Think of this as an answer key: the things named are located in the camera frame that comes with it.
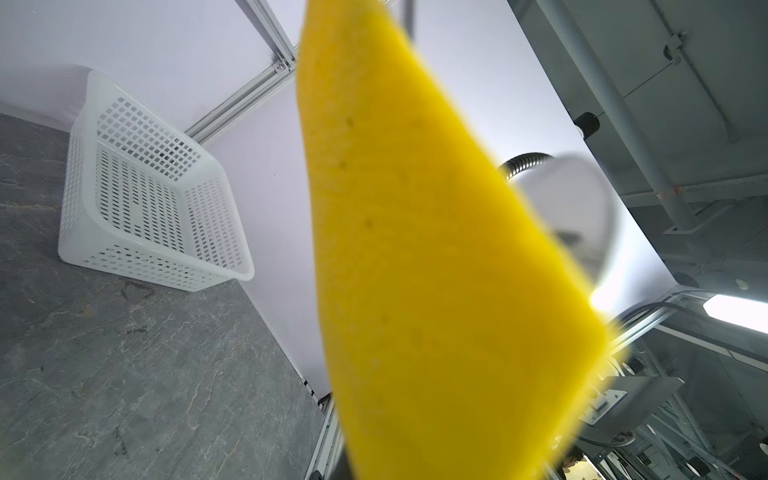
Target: yellow object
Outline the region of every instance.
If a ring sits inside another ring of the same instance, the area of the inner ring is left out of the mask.
[[[319,317],[356,476],[529,478],[605,357],[584,277],[376,0],[308,3]]]

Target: person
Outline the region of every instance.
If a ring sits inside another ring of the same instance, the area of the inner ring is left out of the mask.
[[[566,480],[565,469],[576,465],[582,460],[584,460],[584,452],[576,445],[573,445],[565,454],[565,457],[563,457],[562,463],[554,471],[558,474],[558,477]]]

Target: ceiling light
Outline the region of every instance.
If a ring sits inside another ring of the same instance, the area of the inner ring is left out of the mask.
[[[715,295],[704,302],[704,310],[718,320],[768,333],[768,303],[738,296]]]

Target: perforated basket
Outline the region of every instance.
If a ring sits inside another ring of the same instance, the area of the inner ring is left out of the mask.
[[[96,71],[70,134],[58,253],[191,292],[253,277],[219,162]]]

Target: ceiling pipe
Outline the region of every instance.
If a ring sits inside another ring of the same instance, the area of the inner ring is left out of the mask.
[[[576,67],[584,76],[589,88],[611,119],[616,132],[627,146],[643,176],[654,190],[672,223],[678,230],[692,230],[697,225],[696,217],[680,195],[680,189],[657,161],[650,141],[624,103],[616,85],[608,76],[605,67],[592,50],[573,15],[562,0],[537,0],[538,6],[551,23],[555,33],[563,42]]]

